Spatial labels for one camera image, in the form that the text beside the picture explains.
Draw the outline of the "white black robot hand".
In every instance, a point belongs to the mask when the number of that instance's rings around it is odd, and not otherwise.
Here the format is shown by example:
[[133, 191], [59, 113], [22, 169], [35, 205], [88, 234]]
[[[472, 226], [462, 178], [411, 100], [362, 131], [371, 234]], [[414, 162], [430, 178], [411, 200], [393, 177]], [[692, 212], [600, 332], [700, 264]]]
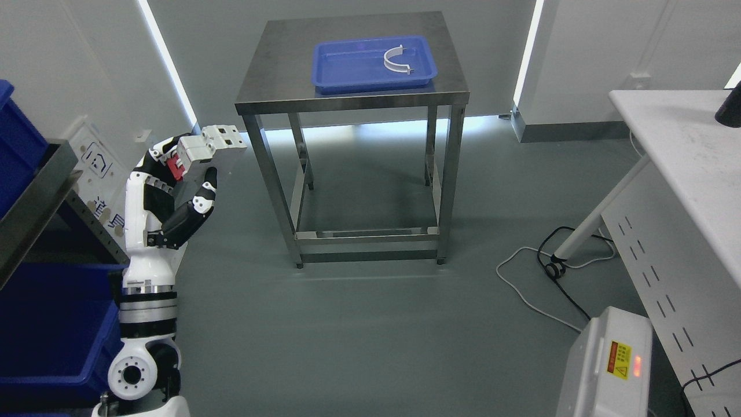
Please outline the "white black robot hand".
[[123, 274], [125, 291], [174, 285], [174, 258], [214, 211], [215, 168], [206, 170], [190, 200], [175, 207], [174, 189], [184, 173], [177, 166], [177, 145], [184, 137], [181, 134], [153, 145], [127, 179], [124, 239], [130, 263]]

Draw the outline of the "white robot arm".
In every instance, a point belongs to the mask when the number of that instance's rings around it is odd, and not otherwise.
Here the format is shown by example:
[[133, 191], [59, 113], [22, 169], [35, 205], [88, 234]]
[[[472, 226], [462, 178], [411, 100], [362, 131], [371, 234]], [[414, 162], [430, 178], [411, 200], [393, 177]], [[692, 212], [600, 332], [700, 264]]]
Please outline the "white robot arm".
[[[177, 334], [177, 292], [174, 286], [129, 287], [118, 290], [122, 350], [108, 370], [108, 390], [101, 393], [92, 416], [189, 416], [181, 396], [182, 356]], [[136, 401], [161, 390], [163, 404], [134, 412]]]

